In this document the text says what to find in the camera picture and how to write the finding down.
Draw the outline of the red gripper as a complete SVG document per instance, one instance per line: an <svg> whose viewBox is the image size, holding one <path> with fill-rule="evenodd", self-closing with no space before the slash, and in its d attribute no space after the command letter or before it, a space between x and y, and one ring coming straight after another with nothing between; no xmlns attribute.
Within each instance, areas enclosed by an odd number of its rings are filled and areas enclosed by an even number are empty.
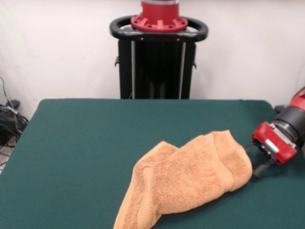
<svg viewBox="0 0 305 229"><path fill-rule="evenodd" d="M254 130L252 140L244 147L245 151L249 152L251 147L256 144L272 159L253 171L255 178L260 178L275 162L278 165L285 164L297 154L296 144L285 136L275 124L268 122L263 122Z"/></svg>

